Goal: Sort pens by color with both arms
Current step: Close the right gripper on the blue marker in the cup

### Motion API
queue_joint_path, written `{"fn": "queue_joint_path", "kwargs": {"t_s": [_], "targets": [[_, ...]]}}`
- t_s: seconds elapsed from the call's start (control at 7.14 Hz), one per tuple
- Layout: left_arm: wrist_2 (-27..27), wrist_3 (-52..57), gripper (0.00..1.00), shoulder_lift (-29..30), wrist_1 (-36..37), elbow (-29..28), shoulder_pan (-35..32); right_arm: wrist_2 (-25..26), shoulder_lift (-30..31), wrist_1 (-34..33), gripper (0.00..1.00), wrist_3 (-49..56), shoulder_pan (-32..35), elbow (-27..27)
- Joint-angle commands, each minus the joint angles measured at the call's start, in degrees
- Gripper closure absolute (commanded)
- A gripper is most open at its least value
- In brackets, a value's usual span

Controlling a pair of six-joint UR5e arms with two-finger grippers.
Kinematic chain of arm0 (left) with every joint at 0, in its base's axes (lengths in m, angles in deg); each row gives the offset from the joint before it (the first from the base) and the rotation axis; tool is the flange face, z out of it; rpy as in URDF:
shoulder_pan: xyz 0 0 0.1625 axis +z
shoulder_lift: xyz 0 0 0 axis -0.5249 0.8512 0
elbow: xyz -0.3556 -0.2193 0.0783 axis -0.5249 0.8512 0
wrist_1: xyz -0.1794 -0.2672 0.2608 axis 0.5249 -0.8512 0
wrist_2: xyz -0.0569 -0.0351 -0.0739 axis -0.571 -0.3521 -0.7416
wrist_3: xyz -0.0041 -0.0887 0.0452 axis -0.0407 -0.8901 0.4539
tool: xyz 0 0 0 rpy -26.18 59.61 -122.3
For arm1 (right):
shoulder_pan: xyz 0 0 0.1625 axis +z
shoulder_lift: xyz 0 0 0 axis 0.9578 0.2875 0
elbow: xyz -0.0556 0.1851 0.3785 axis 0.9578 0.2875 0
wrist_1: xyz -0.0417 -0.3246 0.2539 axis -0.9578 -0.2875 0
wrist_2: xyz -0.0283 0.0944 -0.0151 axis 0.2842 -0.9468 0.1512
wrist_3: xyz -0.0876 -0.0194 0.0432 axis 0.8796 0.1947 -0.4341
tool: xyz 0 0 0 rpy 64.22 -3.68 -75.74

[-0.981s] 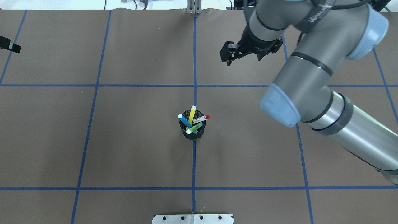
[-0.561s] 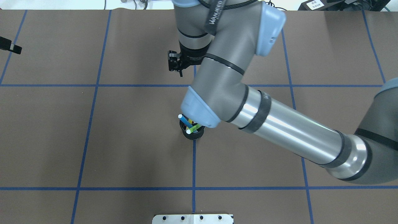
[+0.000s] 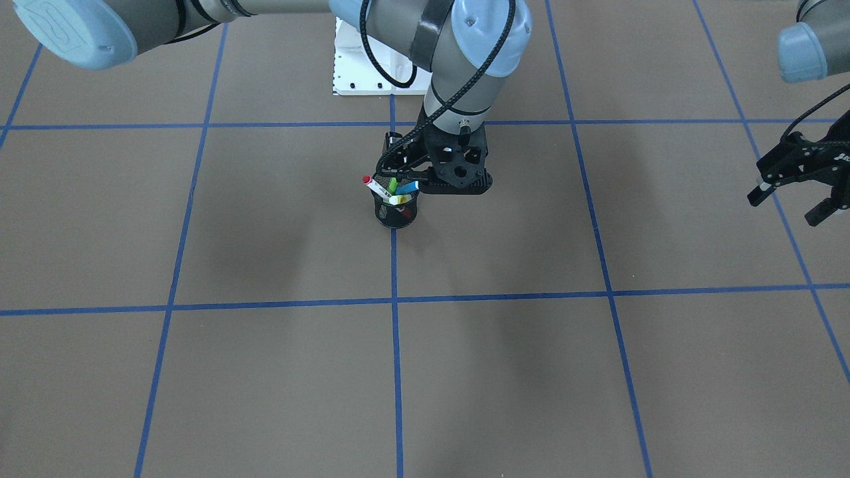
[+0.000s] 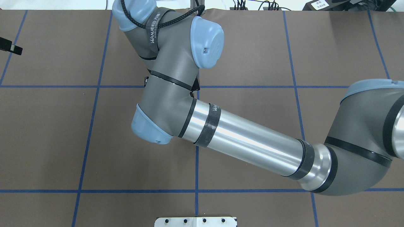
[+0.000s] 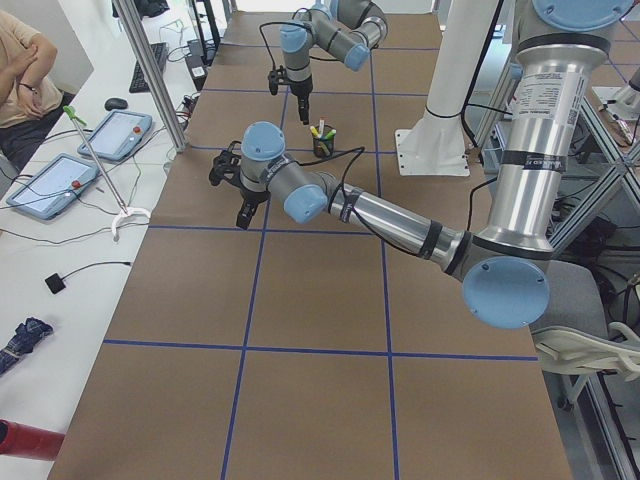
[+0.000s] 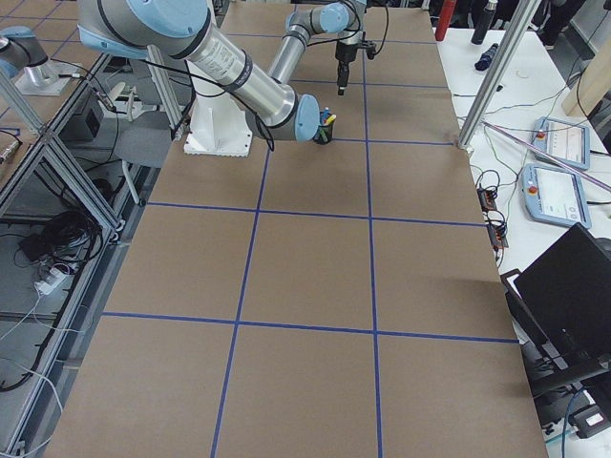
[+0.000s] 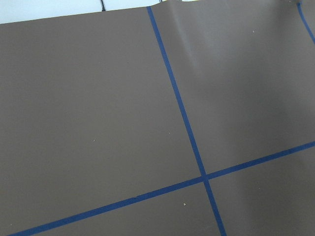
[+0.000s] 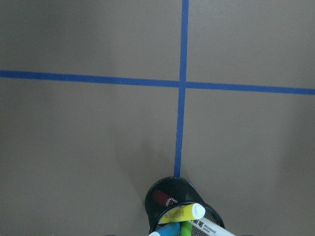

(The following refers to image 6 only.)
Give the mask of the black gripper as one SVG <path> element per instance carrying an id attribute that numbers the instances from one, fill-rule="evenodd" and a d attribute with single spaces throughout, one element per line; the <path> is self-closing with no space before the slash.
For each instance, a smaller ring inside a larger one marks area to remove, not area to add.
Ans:
<path id="1" fill-rule="evenodd" d="M 335 58 L 338 61 L 337 69 L 337 94 L 344 95 L 349 82 L 349 64 L 356 59 L 359 50 L 366 53 L 369 60 L 376 56 L 376 44 L 371 40 L 362 40 L 358 43 L 347 44 L 337 42 Z"/>

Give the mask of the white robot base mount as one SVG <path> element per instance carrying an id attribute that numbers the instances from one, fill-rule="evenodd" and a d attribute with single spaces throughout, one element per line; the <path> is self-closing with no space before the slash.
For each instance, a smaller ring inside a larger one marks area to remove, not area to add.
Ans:
<path id="1" fill-rule="evenodd" d="M 247 156 L 252 133 L 244 111 L 226 91 L 244 68 L 243 52 L 212 39 L 187 65 L 197 98 L 184 151 L 190 155 Z"/>

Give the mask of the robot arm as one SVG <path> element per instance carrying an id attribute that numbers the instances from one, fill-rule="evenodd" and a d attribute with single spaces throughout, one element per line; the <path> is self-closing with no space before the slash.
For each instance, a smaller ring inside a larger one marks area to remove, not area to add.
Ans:
<path id="1" fill-rule="evenodd" d="M 369 5 L 370 1 L 334 1 L 289 14 L 281 47 L 267 73 L 277 82 L 287 84 L 308 47 L 335 43 L 337 93 L 344 95 L 350 64 L 357 53 L 363 51 L 367 59 L 373 60 L 382 49 L 367 40 L 365 16 Z"/>
<path id="2" fill-rule="evenodd" d="M 319 104 L 257 66 L 216 26 L 205 1 L 79 1 L 81 42 L 94 50 L 144 59 L 155 46 L 187 60 L 255 116 L 252 130 L 275 140 L 309 141 L 319 125 Z"/>

